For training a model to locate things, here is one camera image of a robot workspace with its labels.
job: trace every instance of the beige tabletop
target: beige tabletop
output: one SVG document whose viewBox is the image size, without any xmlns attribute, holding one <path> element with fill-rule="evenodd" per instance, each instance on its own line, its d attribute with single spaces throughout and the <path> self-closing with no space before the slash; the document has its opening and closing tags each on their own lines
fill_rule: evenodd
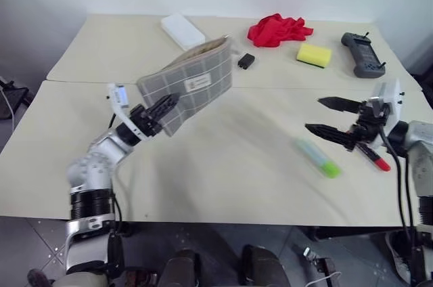
<svg viewBox="0 0 433 287">
<path fill-rule="evenodd" d="M 160 16 L 90 15 L 63 57 L 48 74 L 50 81 L 87 83 L 135 83 L 157 72 L 183 51 L 161 29 Z M 371 91 L 377 81 L 399 78 L 406 90 L 420 90 L 372 24 L 307 21 L 314 28 L 307 43 L 328 47 L 332 59 L 325 69 L 296 61 L 300 42 L 288 41 L 278 48 L 257 48 L 246 38 L 258 20 L 245 18 L 190 17 L 208 39 L 231 35 L 242 53 L 256 56 L 253 65 L 233 77 L 233 87 L 290 89 L 364 89 Z M 359 79 L 355 63 L 340 42 L 345 32 L 365 34 L 386 74 L 380 79 Z"/>
<path fill-rule="evenodd" d="M 141 103 L 127 85 L 131 106 Z M 69 217 L 66 168 L 106 130 L 106 85 L 45 81 L 0 155 L 0 215 Z M 354 100 L 369 91 L 232 88 L 173 137 L 136 146 L 114 189 L 126 220 L 289 225 L 398 226 L 395 165 L 381 172 L 359 151 L 310 134 L 305 123 L 341 130 L 354 114 L 329 110 L 319 97 Z M 408 91 L 402 120 L 432 122 L 421 92 Z M 315 142 L 342 168 L 324 177 L 294 147 Z M 414 207 L 417 198 L 412 191 Z"/>
</svg>

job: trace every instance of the red cloth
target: red cloth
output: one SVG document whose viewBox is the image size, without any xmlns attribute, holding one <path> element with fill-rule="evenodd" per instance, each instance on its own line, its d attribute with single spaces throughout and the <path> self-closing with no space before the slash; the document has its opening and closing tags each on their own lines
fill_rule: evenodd
<svg viewBox="0 0 433 287">
<path fill-rule="evenodd" d="M 311 35 L 313 29 L 306 28 L 304 25 L 303 18 L 295 20 L 273 14 L 251 26 L 248 38 L 256 47 L 278 47 L 281 41 L 288 40 L 305 41 L 305 36 Z"/>
</svg>

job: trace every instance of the yellow sponge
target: yellow sponge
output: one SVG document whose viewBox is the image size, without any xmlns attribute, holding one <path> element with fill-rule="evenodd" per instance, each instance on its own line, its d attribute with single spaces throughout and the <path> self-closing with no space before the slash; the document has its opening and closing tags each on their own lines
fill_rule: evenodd
<svg viewBox="0 0 433 287">
<path fill-rule="evenodd" d="M 331 49 L 303 43 L 300 45 L 296 59 L 300 62 L 306 62 L 307 64 L 325 68 L 331 60 L 331 55 Z"/>
</svg>

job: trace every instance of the remote controller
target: remote controller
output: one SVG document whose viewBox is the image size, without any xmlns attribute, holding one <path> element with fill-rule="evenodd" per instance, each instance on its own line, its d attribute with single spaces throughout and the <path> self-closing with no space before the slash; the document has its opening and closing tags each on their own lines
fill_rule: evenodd
<svg viewBox="0 0 433 287">
<path fill-rule="evenodd" d="M 341 38 L 341 43 L 350 49 L 357 64 L 353 70 L 355 75 L 362 79 L 376 79 L 385 74 L 386 63 L 380 63 L 367 35 L 368 32 L 365 35 L 346 32 Z"/>
</svg>

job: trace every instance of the green cap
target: green cap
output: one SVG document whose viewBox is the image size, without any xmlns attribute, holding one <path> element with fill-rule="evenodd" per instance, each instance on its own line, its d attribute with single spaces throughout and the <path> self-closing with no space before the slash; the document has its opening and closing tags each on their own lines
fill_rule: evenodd
<svg viewBox="0 0 433 287">
<path fill-rule="evenodd" d="M 333 179 L 334 177 L 337 177 L 340 175 L 341 170 L 338 167 L 338 165 L 330 160 L 328 160 L 325 164 L 323 164 L 321 167 L 321 170 L 325 173 L 327 177 L 330 177 Z"/>
</svg>

